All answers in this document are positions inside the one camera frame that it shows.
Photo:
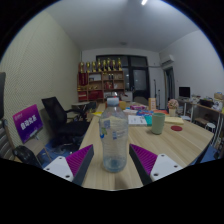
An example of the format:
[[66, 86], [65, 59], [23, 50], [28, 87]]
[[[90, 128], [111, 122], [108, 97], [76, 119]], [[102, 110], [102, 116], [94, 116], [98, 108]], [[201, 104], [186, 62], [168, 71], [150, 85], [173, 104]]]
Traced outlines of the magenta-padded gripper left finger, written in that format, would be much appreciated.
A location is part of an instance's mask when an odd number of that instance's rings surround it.
[[81, 186], [93, 156], [94, 147], [89, 145], [67, 157], [58, 156], [44, 170]]

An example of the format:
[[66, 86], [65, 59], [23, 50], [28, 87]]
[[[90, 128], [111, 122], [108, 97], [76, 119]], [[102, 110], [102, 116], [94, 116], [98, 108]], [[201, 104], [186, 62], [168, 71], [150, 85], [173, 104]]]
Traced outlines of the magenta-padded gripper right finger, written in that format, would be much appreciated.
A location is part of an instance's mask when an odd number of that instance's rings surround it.
[[182, 169], [166, 154], [156, 155], [134, 144], [129, 145], [129, 154], [143, 185], [150, 184]]

